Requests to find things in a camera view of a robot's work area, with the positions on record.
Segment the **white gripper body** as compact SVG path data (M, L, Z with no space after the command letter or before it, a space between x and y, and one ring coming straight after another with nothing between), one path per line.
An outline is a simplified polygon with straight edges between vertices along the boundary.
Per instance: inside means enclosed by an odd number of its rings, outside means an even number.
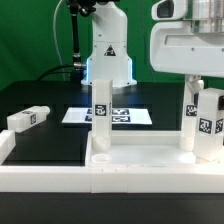
M159 0L151 14L155 71L224 78L224 0Z

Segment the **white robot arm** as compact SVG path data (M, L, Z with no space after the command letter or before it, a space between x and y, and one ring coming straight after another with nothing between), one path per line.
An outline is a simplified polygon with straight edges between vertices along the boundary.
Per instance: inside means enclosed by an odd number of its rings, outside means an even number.
M84 83L105 76L116 87L133 84L127 55L127 17L118 0L87 0L93 15L93 50ZM197 104L202 76L224 77L224 0L159 0L150 35L150 63L159 72L185 76L185 100Z

